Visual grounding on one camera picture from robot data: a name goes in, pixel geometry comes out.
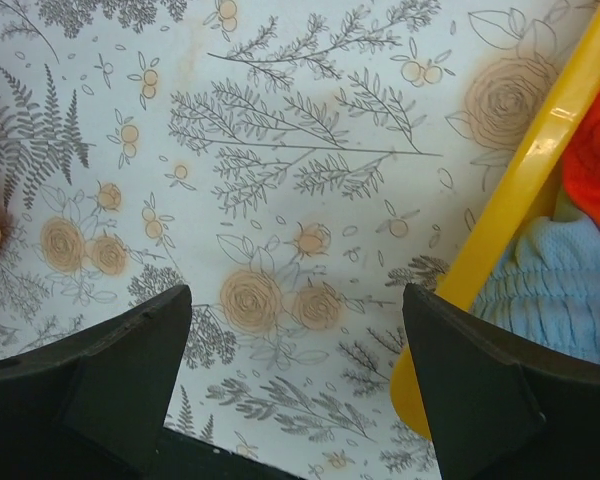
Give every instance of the small orange berry drawing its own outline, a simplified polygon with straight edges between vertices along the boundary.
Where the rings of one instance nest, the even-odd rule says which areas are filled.
[[[165,173],[164,176],[172,180],[171,185],[169,185],[171,188],[181,186],[187,190],[195,191],[196,188],[185,181],[189,177],[189,173],[189,168],[181,163],[176,165],[172,173]]]
[[[102,70],[102,79],[107,87],[109,87],[109,90],[111,90],[111,79],[109,76],[113,73],[113,65],[110,62],[105,62],[101,53],[98,54],[98,59],[100,60],[99,65],[94,65],[93,67]]]
[[[414,210],[412,212],[407,212],[405,214],[398,215],[396,213],[396,209],[393,207],[389,200],[385,200],[384,204],[385,207],[387,207],[387,211],[389,212],[392,218],[389,218],[382,222],[378,226],[378,228],[376,228],[376,233],[389,230],[389,233],[396,238],[406,237],[409,234],[409,225],[407,224],[407,220],[420,213],[420,210]]]
[[[233,433],[235,433],[238,439],[240,440],[240,443],[236,445],[236,453],[238,455],[242,455],[243,457],[257,459],[258,455],[256,454],[256,451],[258,450],[258,447],[254,445],[249,445],[245,438],[242,436],[242,434],[238,432]]]
[[[213,30],[222,29],[222,36],[229,42],[229,33],[238,28],[238,6],[234,0],[216,0],[216,9],[205,18],[203,25],[211,24]]]
[[[155,57],[147,65],[147,61],[144,58],[142,52],[138,52],[138,64],[140,65],[140,73],[132,73],[127,75],[129,80],[134,82],[141,82],[142,90],[140,91],[140,105],[145,110],[147,109],[147,100],[155,98],[157,93],[158,85],[158,72],[155,67],[160,63],[160,58]]]
[[[400,70],[402,78],[414,87],[419,88],[424,85],[435,85],[436,83],[440,83],[445,73],[452,77],[456,75],[448,68],[440,66],[451,56],[451,50],[446,50],[433,59],[420,59],[418,58],[418,47],[416,46],[413,37],[409,39],[409,50],[411,56],[394,55],[391,57],[391,60],[402,63],[402,68]]]
[[[98,182],[100,189],[95,197],[97,209],[99,211],[111,212],[117,211],[120,203],[122,203],[122,193],[115,183],[105,183],[101,185]]]
[[[291,244],[297,249],[297,256],[315,257],[326,255],[331,245],[331,231],[321,223],[312,223],[306,227],[300,225],[300,233]]]
[[[107,139],[115,143],[116,145],[122,146],[122,152],[118,160],[118,168],[122,168],[124,164],[131,165],[131,159],[135,158],[138,153],[138,139],[140,138],[140,131],[138,127],[131,124],[133,117],[122,117],[120,110],[116,108],[116,127],[115,135],[107,135]]]
[[[346,467],[350,463],[356,463],[353,461],[353,459],[347,456],[344,450],[341,450],[340,453],[323,452],[322,455],[324,455],[327,458],[327,462],[336,470],[340,470],[341,468]]]
[[[158,215],[156,213],[156,197],[153,193],[149,200],[144,201],[142,219],[145,222],[144,233],[151,240],[156,241],[156,247],[164,246],[165,249],[176,248],[171,237],[166,233],[169,230],[169,222],[175,220],[171,215]]]

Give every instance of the botanical print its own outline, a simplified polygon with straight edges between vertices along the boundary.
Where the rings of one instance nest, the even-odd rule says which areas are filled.
[[[42,325],[35,327],[35,340],[27,343],[18,350],[18,353],[25,353],[30,350],[35,350],[44,345],[57,342],[65,337],[73,335],[79,332],[83,328],[84,315],[78,314],[77,316],[69,318],[68,322],[61,321],[56,315],[46,317]]]
[[[202,22],[203,25],[211,25],[211,29],[220,29],[222,37],[230,42],[229,34],[238,28],[238,5],[233,0],[216,0],[215,10]]]
[[[156,96],[157,88],[158,88],[158,72],[155,68],[160,63],[160,58],[155,57],[152,58],[150,62],[144,58],[142,52],[138,52],[138,64],[140,66],[140,73],[132,73],[127,75],[129,80],[134,82],[140,82],[142,85],[142,90],[140,91],[140,105],[144,110],[147,109],[147,100],[152,100]]]
[[[171,267],[157,268],[145,264],[142,273],[132,277],[127,287],[129,294],[134,297],[129,306],[140,305],[171,287],[186,283],[181,274]],[[233,361],[235,354],[235,334],[221,328],[211,306],[193,305],[190,334],[183,354],[187,367],[211,368],[216,358],[219,358],[224,365],[228,365]]]
[[[471,161],[484,169],[482,189],[492,169],[506,168],[558,78],[564,55],[554,25],[570,10],[556,1],[542,18],[527,19],[516,8],[469,12],[475,34],[505,55],[479,72],[464,97],[464,110],[446,116],[462,137],[487,150]]]
[[[387,160],[437,154],[415,144],[413,131],[426,119],[420,115],[411,120],[415,101],[407,103],[402,91],[382,87],[380,76],[366,68],[349,79],[353,98],[349,100],[340,89],[334,99],[352,118],[368,115],[376,128],[399,134],[408,149],[347,146],[349,131],[338,128],[341,113],[329,112],[326,103],[316,103],[299,92],[285,96],[284,110],[293,114],[290,117],[270,109],[256,90],[242,89],[230,80],[214,83],[212,94],[172,95],[170,135],[197,155],[208,153],[213,145],[220,147],[214,171],[223,186],[216,186],[213,194],[221,202],[219,208],[234,218],[257,212],[268,203],[269,193],[283,187],[289,177],[295,179],[293,189],[300,194],[339,191],[350,200],[371,198],[384,183],[380,167]],[[283,151],[296,153],[281,160],[276,153]],[[344,155],[351,157],[351,153],[372,160],[350,166]]]
[[[238,455],[242,455],[243,457],[251,458],[254,460],[258,459],[258,447],[255,445],[250,445],[244,438],[244,436],[239,432],[234,432],[236,437],[240,440],[240,443],[236,445],[236,453]]]
[[[385,450],[380,454],[380,460],[390,473],[402,473],[409,469],[422,472],[435,468],[436,454],[431,442],[402,422],[395,422],[391,430],[395,435],[391,441],[397,450]]]
[[[46,70],[46,95],[34,101],[34,91],[0,66],[11,88],[15,108],[0,97],[0,180],[7,208],[16,192],[22,192],[28,209],[40,185],[60,171],[71,185],[72,163],[89,167],[89,146],[82,140],[78,123],[78,100],[73,90],[69,107],[61,114],[56,84]]]
[[[170,188],[180,186],[190,191],[196,191],[197,188],[187,183],[189,180],[189,168],[186,165],[176,165],[173,173],[165,173],[164,176],[171,180]]]
[[[107,85],[107,88],[111,89],[111,75],[113,75],[114,72],[113,64],[111,62],[105,62],[104,58],[102,58],[102,54],[98,53],[98,63],[94,65],[93,68],[102,71],[102,79]]]
[[[409,224],[407,223],[407,220],[420,213],[420,210],[414,210],[398,215],[395,207],[389,200],[384,201],[384,206],[387,208],[387,212],[389,212],[389,215],[391,215],[392,218],[382,222],[378,228],[376,228],[376,233],[388,230],[389,233],[396,238],[406,237],[409,233]]]
[[[69,197],[60,188],[43,185],[42,197],[54,214],[42,226],[34,251],[53,270],[45,275],[52,289],[72,297],[74,303],[115,302],[116,293],[96,290],[98,280],[122,274],[130,259],[144,263],[145,257],[158,258],[146,250],[134,250],[112,233],[117,222],[103,215],[115,212],[116,202],[119,205],[117,186],[105,184],[90,197],[78,190]]]
[[[253,350],[249,358],[266,361],[267,369],[324,362],[328,352],[298,349],[297,340],[333,329],[345,309],[364,314],[367,306],[392,303],[347,297],[316,279],[326,275],[324,266],[302,267],[305,256],[326,255],[330,242],[329,230],[321,224],[300,225],[299,235],[289,242],[295,255],[284,253],[277,235],[264,246],[246,236],[218,235],[220,248],[239,265],[222,285],[219,309],[240,343]]]
[[[386,391],[395,361],[407,344],[402,327],[382,333],[368,327],[367,333],[370,337],[367,343],[355,340],[351,344],[342,341],[338,344],[338,352],[355,367],[347,368],[341,374],[342,378],[353,385],[355,397],[367,397]],[[378,347],[384,350],[383,357],[388,356],[387,360],[381,362],[376,353]]]
[[[260,385],[260,390],[267,393],[253,392],[245,382],[225,378],[220,385],[208,387],[207,398],[220,401],[222,406],[235,405],[248,419],[262,422],[273,418],[282,432],[306,436],[310,442],[334,442],[341,432],[375,441],[368,430],[376,423],[333,395],[319,392],[309,397],[282,377]]]
[[[189,285],[167,428],[439,480],[389,396],[402,292],[449,270],[597,6],[493,3],[0,0],[0,359]]]
[[[402,78],[416,88],[440,83],[445,73],[452,77],[456,75],[452,70],[442,66],[453,53],[451,50],[445,50],[437,54],[435,58],[425,60],[418,57],[418,46],[415,39],[411,37],[409,39],[409,53],[411,53],[411,56],[394,55],[391,60],[401,62],[400,73]]]
[[[435,290],[439,278],[449,271],[449,264],[441,258],[420,255],[414,257],[408,268],[394,268],[389,272],[387,287],[402,287],[418,283],[427,290]]]
[[[0,309],[32,323],[43,303],[51,297],[51,285],[39,273],[19,269],[30,249],[24,222],[0,212],[0,231]],[[13,331],[0,327],[1,336],[8,336]]]
[[[402,0],[398,5],[389,7],[385,20],[380,23],[378,18],[369,18],[369,8],[360,5],[344,15],[338,32],[327,25],[325,17],[311,14],[307,20],[307,33],[277,49],[272,48],[270,42],[277,37],[278,18],[271,16],[268,24],[261,26],[252,40],[236,45],[226,56],[209,55],[247,65],[247,78],[256,87],[262,80],[267,91],[289,90],[297,68],[310,69],[316,79],[340,79],[342,72],[330,58],[333,53],[352,49],[360,53],[375,53],[385,47],[400,46],[400,37],[394,35],[393,28],[403,25],[406,30],[417,32],[431,24],[432,17],[439,10],[438,0]],[[268,53],[256,57],[254,54],[258,50],[268,50]]]
[[[123,117],[120,110],[116,108],[116,122],[118,126],[115,128],[115,135],[107,135],[107,139],[111,143],[120,145],[120,157],[118,158],[118,168],[125,165],[131,165],[131,160],[138,154],[137,141],[140,138],[140,131],[133,123],[133,117]]]
[[[180,406],[178,418],[174,421],[171,414],[167,413],[164,426],[190,437],[199,438],[207,443],[213,443],[213,414],[209,415],[209,420],[207,420],[200,433],[197,433],[194,428],[191,401],[189,395],[187,395],[187,390],[182,385],[180,385],[180,395],[182,395],[182,405]]]
[[[56,61],[60,63],[58,54],[49,43],[47,37],[31,21],[29,16],[29,2],[27,0],[0,0],[0,15],[11,18],[8,23],[3,24],[0,32],[0,40],[6,40],[22,35],[28,39],[40,38],[47,44],[47,47],[53,52]]]
[[[94,12],[102,12],[105,18],[115,17],[122,28],[131,28],[142,33],[144,27],[156,20],[158,4],[164,6],[174,22],[182,20],[187,9],[187,0],[90,0],[74,2],[72,0],[37,0],[38,14],[46,26],[59,25],[64,28],[67,38],[76,38],[85,25],[94,21]]]

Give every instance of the light blue fabric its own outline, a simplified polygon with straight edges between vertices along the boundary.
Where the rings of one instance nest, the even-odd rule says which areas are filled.
[[[516,335],[600,364],[600,230],[564,192],[553,219],[511,244],[472,313]]]

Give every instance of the floral patterned surface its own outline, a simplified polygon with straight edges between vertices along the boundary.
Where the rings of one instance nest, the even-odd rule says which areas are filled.
[[[588,0],[0,0],[0,358],[177,283],[167,425],[310,479],[440,478],[396,417],[435,288]]]

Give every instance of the stain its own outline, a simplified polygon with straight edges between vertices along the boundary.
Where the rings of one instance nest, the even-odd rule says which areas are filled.
[[[185,19],[178,31],[186,35],[180,38],[178,43],[187,45],[185,53],[177,62],[177,86],[186,89],[194,78],[194,71],[198,61],[206,54],[205,41],[209,36],[207,29],[201,28],[202,22],[199,18]]]

